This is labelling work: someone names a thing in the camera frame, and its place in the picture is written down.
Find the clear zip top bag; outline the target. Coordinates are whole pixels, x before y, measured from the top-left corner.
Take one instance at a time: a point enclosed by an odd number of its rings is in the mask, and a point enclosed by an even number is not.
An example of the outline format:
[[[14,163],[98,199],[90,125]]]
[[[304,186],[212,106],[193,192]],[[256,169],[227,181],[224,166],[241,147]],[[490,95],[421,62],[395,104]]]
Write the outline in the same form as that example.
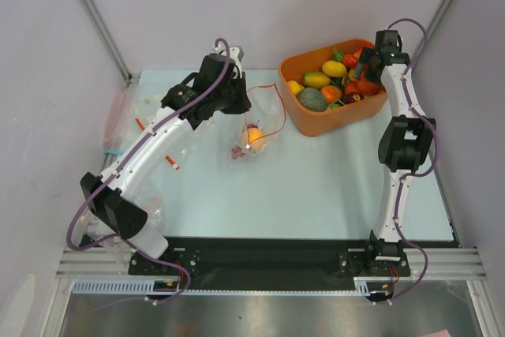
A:
[[[253,86],[247,90],[247,95],[252,104],[251,109],[244,113],[239,119],[238,125],[234,128],[234,135],[231,148],[234,146],[241,128],[246,123],[254,123],[262,129],[266,144],[261,155],[267,150],[269,144],[275,141],[276,137],[282,132],[287,119],[287,112],[282,101],[279,86],[276,83]],[[245,159],[232,159],[233,161],[244,161]]]

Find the yellow orange peach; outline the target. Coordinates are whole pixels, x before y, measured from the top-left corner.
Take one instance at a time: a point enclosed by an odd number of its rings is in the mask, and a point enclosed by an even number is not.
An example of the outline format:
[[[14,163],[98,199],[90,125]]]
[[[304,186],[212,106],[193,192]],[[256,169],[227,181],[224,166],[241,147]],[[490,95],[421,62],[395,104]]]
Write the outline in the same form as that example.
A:
[[[241,134],[240,146],[250,154],[261,152],[265,144],[264,133],[259,128],[246,128]]]

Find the red grape bunch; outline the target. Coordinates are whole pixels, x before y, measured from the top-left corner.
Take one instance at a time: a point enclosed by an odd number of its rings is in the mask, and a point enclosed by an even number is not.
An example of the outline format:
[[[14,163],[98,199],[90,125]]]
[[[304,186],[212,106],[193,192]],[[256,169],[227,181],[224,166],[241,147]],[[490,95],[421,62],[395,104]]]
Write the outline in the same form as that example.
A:
[[[251,127],[256,127],[256,128],[259,128],[259,126],[257,124],[254,124],[254,123],[246,123],[242,128],[241,128],[241,132],[239,133],[238,135],[238,138],[236,140],[236,142],[234,143],[234,146],[231,148],[231,159],[245,159],[245,158],[252,158],[254,155],[257,155],[257,154],[250,154],[248,152],[246,152],[241,146],[240,146],[240,137],[241,137],[241,134],[242,132],[246,129],[246,128],[251,128]]]

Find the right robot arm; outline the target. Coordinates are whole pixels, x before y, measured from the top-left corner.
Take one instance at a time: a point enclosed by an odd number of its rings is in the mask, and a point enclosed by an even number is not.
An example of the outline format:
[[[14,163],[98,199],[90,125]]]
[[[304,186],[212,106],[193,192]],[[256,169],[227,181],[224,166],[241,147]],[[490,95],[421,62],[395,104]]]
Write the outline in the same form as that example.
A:
[[[410,184],[425,163],[436,130],[417,100],[410,56],[402,51],[400,35],[385,29],[376,33],[375,46],[361,52],[357,73],[382,85],[391,108],[391,120],[380,139],[378,160],[384,168],[380,213],[365,247],[358,271],[387,276],[408,270],[403,244],[403,219]]]

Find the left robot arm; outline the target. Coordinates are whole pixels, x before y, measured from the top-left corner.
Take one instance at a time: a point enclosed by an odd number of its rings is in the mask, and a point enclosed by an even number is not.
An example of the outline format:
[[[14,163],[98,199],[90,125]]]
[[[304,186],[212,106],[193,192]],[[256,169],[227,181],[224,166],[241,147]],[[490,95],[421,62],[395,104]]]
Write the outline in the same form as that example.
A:
[[[206,55],[197,72],[169,89],[154,118],[136,141],[98,176],[80,181],[89,211],[122,240],[143,251],[146,265],[167,273],[174,255],[168,241],[136,205],[137,191],[170,146],[186,139],[216,111],[244,114],[251,103],[241,69],[243,50],[217,48]]]

